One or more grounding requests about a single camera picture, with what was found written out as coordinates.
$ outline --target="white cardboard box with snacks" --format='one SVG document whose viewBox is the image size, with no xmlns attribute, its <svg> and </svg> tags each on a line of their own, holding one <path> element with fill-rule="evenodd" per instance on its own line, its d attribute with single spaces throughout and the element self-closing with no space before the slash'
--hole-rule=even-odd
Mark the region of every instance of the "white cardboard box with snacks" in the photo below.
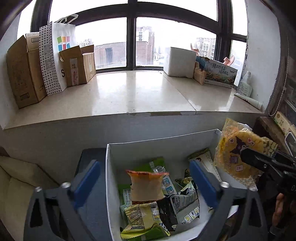
<svg viewBox="0 0 296 241">
<path fill-rule="evenodd" d="M 189 168 L 186 157 L 191 153 L 209 148 L 211 157 L 214 159 L 215 148 L 218 145 L 220 136 L 221 132 L 216 129 L 162 139 L 108 144 L 106 154 L 106 195 L 109 227 L 113 241 L 121 240 L 120 227 L 124 225 L 120 214 L 118 184 L 131 182 L 129 175 L 125 172 L 126 169 L 133 170 L 155 157 L 162 156 L 165 160 L 166 171 L 170 173 L 171 179 L 175 180 L 175 178 L 184 176 L 185 169 Z M 224 171 L 218 169 L 218 172 L 221 179 L 230 183 L 231 186 L 245 188 L 243 184 Z M 178 224 L 176 231 L 166 240 L 188 241 L 200 234 L 211 214 L 199 190 L 198 197 L 200 201 L 200 218 L 194 219 L 189 224 Z M 229 216 L 234 214 L 236 210 L 237 207 L 233 206 Z"/>
</svg>

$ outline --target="marble windowsill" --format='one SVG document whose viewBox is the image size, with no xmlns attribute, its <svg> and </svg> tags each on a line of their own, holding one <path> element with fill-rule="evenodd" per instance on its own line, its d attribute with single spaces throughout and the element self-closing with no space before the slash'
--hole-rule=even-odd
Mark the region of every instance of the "marble windowsill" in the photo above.
<svg viewBox="0 0 296 241">
<path fill-rule="evenodd" d="M 234 89 L 162 71 L 97 74 L 88 84 L 67 88 L 40 103 L 20 109 L 5 129 L 40 122 L 96 115 L 146 113 L 195 115 L 198 111 L 261 113 L 234 96 Z"/>
</svg>

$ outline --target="building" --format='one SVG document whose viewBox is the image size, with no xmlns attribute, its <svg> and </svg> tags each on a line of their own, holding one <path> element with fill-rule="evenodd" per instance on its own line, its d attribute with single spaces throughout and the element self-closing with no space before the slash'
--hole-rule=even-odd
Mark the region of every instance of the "building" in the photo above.
<svg viewBox="0 0 296 241">
<path fill-rule="evenodd" d="M 154 32 L 150 26 L 136 29 L 136 65 L 153 65 L 154 60 Z"/>
<path fill-rule="evenodd" d="M 196 38 L 194 48 L 199 49 L 199 56 L 214 59 L 216 38 Z"/>
<path fill-rule="evenodd" d="M 81 41 L 80 43 L 77 43 L 77 44 L 80 46 L 80 48 L 82 48 L 82 47 L 85 47 L 85 46 L 92 45 L 93 42 L 92 42 L 92 39 L 85 39 L 85 40 L 83 40 L 83 41 Z"/>
<path fill-rule="evenodd" d="M 126 66 L 126 42 L 95 46 L 94 61 L 96 69 Z"/>
<path fill-rule="evenodd" d="M 79 46 L 91 45 L 91 39 L 82 41 Z M 94 47 L 96 69 L 126 66 L 126 42 L 109 43 Z M 137 27 L 136 31 L 136 65 L 153 65 L 154 32 L 149 26 Z"/>
</svg>

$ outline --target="hand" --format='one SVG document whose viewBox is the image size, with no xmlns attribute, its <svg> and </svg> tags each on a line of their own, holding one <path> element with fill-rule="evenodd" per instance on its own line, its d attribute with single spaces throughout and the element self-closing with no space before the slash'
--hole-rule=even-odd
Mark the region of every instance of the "hand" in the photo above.
<svg viewBox="0 0 296 241">
<path fill-rule="evenodd" d="M 272 216 L 272 225 L 275 227 L 279 224 L 281 220 L 281 215 L 282 215 L 283 206 L 284 206 L 284 199 L 285 199 L 285 196 L 282 193 L 280 193 L 276 197 L 276 208 Z"/>
</svg>

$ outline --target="white plastic bottle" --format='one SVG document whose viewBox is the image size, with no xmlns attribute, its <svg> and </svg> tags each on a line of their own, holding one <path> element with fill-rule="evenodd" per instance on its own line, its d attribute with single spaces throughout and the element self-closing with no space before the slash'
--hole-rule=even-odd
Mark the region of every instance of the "white plastic bottle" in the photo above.
<svg viewBox="0 0 296 241">
<path fill-rule="evenodd" d="M 247 71 L 242 80 L 239 82 L 239 86 L 237 87 L 237 93 L 244 95 L 246 97 L 250 97 L 252 92 L 252 86 L 250 85 L 251 81 L 251 72 Z"/>
</svg>

